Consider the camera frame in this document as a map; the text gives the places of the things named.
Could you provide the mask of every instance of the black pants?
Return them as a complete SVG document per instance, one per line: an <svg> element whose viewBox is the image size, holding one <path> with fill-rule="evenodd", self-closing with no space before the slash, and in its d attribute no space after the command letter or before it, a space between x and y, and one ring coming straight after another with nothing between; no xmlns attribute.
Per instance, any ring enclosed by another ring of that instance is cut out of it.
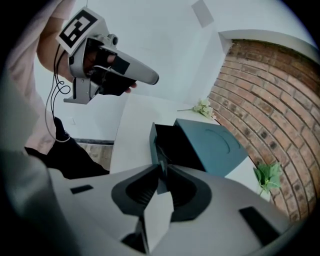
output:
<svg viewBox="0 0 320 256"><path fill-rule="evenodd" d="M69 135L65 132L61 120L54 118L56 139L65 141ZM29 155L42 160L48 168L55 168L62 172L67 179L78 179L109 174L100 164L94 162L88 153L70 138L67 142L55 142L47 155L33 148L26 147Z"/></svg>

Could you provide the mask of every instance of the brick wall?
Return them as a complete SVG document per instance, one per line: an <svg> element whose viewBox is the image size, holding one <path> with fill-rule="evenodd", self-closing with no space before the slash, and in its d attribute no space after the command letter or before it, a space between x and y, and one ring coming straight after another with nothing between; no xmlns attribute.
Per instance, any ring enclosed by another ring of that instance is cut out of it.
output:
<svg viewBox="0 0 320 256"><path fill-rule="evenodd" d="M217 121L254 163L281 163L271 201L292 221L320 198L319 70L280 45L235 40L209 95Z"/></svg>

